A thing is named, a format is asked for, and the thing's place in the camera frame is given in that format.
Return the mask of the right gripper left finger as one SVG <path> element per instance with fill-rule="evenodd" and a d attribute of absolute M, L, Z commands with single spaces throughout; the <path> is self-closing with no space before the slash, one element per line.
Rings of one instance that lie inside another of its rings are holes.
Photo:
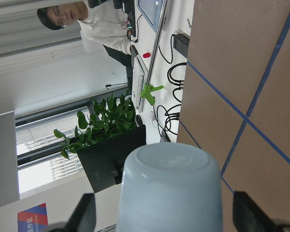
<path fill-rule="evenodd" d="M 67 232 L 93 232 L 96 226 L 96 205 L 94 193 L 86 193 L 65 225 Z"/>

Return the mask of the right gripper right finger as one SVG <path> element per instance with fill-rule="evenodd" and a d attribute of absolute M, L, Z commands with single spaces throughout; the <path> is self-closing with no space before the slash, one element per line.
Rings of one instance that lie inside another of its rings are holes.
<path fill-rule="evenodd" d="M 279 232 L 280 228 L 244 191 L 233 194 L 232 221 L 238 232 Z"/>

